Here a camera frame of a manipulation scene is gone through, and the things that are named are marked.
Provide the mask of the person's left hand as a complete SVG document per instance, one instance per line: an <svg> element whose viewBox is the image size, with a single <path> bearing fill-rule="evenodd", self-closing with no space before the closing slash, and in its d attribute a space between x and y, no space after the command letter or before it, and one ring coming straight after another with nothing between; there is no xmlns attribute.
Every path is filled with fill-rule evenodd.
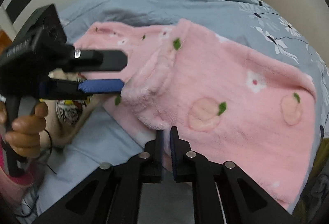
<svg viewBox="0 0 329 224"><path fill-rule="evenodd" d="M12 122L13 131L5 135L5 141L20 156L37 158L41 149L47 147L48 139L40 134L46 134L48 129L49 102L41 102L35 107L33 115L24 115Z"/></svg>

